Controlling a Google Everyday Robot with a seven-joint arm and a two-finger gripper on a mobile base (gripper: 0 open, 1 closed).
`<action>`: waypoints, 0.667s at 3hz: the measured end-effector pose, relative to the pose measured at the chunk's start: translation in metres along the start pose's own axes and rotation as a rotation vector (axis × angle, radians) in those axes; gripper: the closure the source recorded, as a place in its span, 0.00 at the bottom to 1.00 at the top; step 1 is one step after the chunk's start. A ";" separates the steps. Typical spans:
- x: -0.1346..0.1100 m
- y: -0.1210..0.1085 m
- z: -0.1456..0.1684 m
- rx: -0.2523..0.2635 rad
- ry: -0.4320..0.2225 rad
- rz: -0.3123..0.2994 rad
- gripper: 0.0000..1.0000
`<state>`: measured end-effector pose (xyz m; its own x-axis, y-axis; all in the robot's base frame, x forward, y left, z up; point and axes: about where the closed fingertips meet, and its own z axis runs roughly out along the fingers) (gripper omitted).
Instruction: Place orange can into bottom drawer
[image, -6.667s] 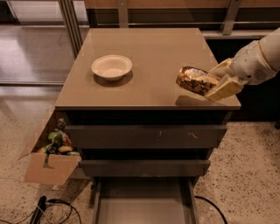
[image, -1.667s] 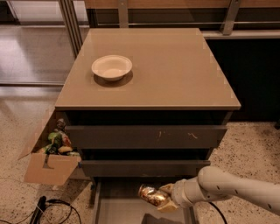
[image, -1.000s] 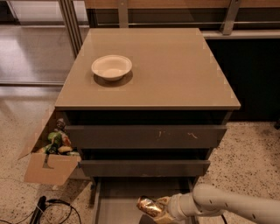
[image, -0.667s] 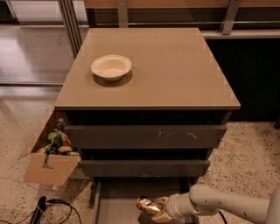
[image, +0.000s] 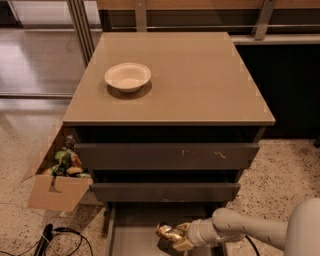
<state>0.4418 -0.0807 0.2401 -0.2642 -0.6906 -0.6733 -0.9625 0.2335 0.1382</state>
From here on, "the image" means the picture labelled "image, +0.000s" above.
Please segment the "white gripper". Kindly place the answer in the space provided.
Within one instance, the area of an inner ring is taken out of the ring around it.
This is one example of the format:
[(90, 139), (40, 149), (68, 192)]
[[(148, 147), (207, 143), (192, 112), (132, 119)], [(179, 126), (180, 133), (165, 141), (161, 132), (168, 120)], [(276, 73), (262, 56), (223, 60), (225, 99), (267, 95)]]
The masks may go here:
[(212, 219), (198, 219), (191, 223), (185, 222), (176, 226), (178, 230), (187, 232), (187, 238), (174, 243), (172, 247), (176, 251), (190, 251), (194, 247), (216, 246), (221, 242)]

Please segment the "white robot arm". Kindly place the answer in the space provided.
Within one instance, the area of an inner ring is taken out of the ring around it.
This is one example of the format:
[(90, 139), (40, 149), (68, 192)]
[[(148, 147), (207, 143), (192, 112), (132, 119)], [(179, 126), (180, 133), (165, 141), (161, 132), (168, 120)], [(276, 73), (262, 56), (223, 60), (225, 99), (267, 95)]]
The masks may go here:
[(284, 256), (320, 256), (320, 199), (300, 203), (288, 222), (248, 217), (219, 208), (208, 219), (183, 223), (186, 235), (173, 245), (177, 251), (231, 242), (247, 235), (284, 252)]

